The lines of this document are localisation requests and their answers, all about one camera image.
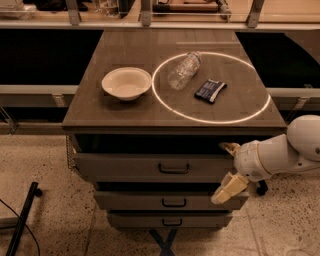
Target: drawer handle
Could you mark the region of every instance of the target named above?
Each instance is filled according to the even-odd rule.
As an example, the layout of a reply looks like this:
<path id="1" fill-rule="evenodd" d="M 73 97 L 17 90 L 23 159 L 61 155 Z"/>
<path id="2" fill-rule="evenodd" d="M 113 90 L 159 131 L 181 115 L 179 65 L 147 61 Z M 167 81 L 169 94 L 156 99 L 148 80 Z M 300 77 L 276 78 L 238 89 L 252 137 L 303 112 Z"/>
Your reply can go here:
<path id="1" fill-rule="evenodd" d="M 182 219 L 179 220 L 179 223 L 166 223 L 165 219 L 162 219 L 162 225 L 165 227 L 178 227 L 182 225 Z"/>
<path id="2" fill-rule="evenodd" d="M 158 164 L 158 170 L 159 172 L 165 173 L 165 174 L 186 174 L 190 172 L 190 165 L 186 164 L 185 168 L 173 169 L 173 168 L 164 168 L 162 167 L 161 164 Z"/>
<path id="3" fill-rule="evenodd" d="M 182 208 L 182 207 L 185 207 L 187 205 L 187 200 L 184 199 L 183 200 L 183 204 L 166 204 L 164 199 L 162 199 L 162 205 L 164 207 L 181 207 Z"/>

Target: white bowl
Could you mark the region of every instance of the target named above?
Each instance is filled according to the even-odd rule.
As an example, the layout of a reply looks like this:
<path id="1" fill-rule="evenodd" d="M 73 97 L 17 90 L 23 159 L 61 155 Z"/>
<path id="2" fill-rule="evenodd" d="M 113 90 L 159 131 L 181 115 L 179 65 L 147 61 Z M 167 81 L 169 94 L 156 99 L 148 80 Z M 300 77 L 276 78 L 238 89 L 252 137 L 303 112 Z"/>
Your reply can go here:
<path id="1" fill-rule="evenodd" d="M 118 68 L 102 79 L 102 88 L 120 100 L 134 100 L 151 87 L 151 76 L 140 68 Z"/>

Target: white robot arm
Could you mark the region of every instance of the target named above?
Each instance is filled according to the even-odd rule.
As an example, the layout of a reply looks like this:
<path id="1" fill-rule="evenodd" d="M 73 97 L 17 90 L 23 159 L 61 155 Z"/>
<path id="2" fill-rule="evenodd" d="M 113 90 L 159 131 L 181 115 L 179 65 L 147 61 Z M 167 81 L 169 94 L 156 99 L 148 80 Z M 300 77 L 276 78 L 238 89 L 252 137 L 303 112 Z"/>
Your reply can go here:
<path id="1" fill-rule="evenodd" d="M 228 173 L 223 179 L 211 198 L 215 204 L 240 193 L 249 181 L 258 182 L 283 172 L 320 172 L 320 116 L 296 118 L 288 126 L 287 135 L 242 146 L 236 143 L 221 143 L 220 146 L 234 156 L 238 173 Z"/>

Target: drawer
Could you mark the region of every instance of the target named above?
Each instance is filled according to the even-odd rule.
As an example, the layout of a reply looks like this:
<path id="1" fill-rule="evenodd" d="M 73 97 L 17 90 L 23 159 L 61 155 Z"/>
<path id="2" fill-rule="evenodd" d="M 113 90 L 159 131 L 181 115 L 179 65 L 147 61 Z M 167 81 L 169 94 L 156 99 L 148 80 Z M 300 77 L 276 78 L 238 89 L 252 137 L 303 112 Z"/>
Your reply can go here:
<path id="1" fill-rule="evenodd" d="M 108 213 L 108 221 L 115 228 L 223 228 L 232 214 L 217 213 Z"/>
<path id="2" fill-rule="evenodd" d="M 179 211 L 233 211 L 239 210 L 249 194 L 242 192 L 224 204 L 211 202 L 208 192 L 148 192 L 148 191 L 95 191 L 100 209 L 112 210 L 179 210 Z"/>
<path id="3" fill-rule="evenodd" d="M 233 169 L 227 155 L 75 155 L 80 174 L 91 182 L 220 182 Z"/>

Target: black stand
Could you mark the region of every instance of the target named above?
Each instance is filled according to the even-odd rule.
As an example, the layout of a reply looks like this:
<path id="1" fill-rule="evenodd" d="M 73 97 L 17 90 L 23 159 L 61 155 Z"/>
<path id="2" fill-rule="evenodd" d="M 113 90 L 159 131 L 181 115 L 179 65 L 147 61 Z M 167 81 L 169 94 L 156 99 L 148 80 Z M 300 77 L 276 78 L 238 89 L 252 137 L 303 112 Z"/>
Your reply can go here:
<path id="1" fill-rule="evenodd" d="M 24 203 L 23 209 L 21 211 L 20 217 L 18 219 L 17 225 L 15 227 L 11 243 L 9 245 L 9 249 L 7 251 L 6 256 L 14 256 L 16 254 L 20 238 L 24 229 L 24 226 L 26 224 L 28 214 L 33 202 L 33 198 L 35 196 L 40 197 L 42 195 L 42 191 L 38 189 L 38 183 L 37 182 L 32 182 L 28 196 L 26 198 L 26 201 Z"/>
<path id="2" fill-rule="evenodd" d="M 265 180 L 259 181 L 259 187 L 257 188 L 257 194 L 259 196 L 264 196 L 268 191 L 268 185 Z"/>

